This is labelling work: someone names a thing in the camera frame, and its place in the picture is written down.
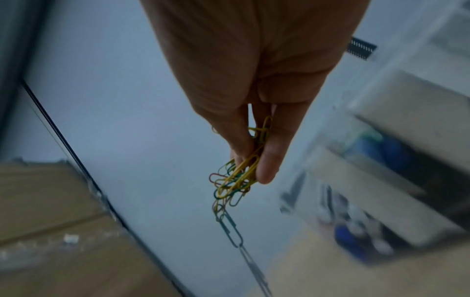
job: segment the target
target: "hand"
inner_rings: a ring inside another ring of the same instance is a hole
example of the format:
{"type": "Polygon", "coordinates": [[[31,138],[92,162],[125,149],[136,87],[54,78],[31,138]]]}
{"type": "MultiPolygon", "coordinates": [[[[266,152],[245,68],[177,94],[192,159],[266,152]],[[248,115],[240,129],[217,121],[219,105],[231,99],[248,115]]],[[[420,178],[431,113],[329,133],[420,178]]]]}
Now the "hand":
{"type": "Polygon", "coordinates": [[[240,163],[257,126],[273,123],[256,171],[269,183],[369,0],[141,0],[194,110],[240,163]]]}

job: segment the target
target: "bunch of paper clips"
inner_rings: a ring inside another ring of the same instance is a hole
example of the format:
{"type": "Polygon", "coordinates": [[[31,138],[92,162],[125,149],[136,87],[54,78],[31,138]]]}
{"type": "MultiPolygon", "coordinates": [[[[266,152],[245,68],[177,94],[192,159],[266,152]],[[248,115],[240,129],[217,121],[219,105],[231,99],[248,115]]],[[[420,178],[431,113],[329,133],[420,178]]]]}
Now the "bunch of paper clips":
{"type": "Polygon", "coordinates": [[[232,159],[223,165],[217,173],[209,175],[209,181],[216,188],[212,211],[217,221],[223,219],[227,205],[237,206],[246,193],[250,191],[251,186],[257,182],[256,167],[258,166],[264,144],[268,139],[272,120],[272,117],[268,116],[264,120],[262,128],[248,128],[253,133],[255,150],[239,166],[236,166],[235,160],[232,159]]]}

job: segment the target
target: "hanging paper clip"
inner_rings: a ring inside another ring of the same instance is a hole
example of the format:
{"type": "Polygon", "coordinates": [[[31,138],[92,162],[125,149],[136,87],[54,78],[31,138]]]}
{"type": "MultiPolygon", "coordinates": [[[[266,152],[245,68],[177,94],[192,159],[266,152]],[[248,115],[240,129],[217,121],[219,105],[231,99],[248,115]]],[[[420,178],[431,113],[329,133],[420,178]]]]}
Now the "hanging paper clip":
{"type": "Polygon", "coordinates": [[[223,211],[223,213],[220,215],[220,218],[217,218],[217,221],[219,222],[219,224],[222,226],[222,229],[224,229],[225,231],[225,234],[227,235],[227,237],[230,239],[230,242],[232,243],[232,245],[234,247],[236,247],[237,249],[238,248],[241,248],[243,246],[243,237],[241,236],[240,232],[238,232],[238,230],[236,229],[236,224],[235,222],[233,221],[233,219],[231,218],[231,216],[228,214],[227,211],[223,211]],[[227,218],[227,220],[229,220],[229,223],[230,225],[232,225],[232,228],[235,230],[235,232],[237,233],[237,235],[239,236],[240,238],[240,243],[237,245],[235,243],[235,241],[233,240],[233,238],[230,236],[230,230],[227,228],[227,226],[224,224],[223,222],[223,219],[224,218],[227,218]]]}

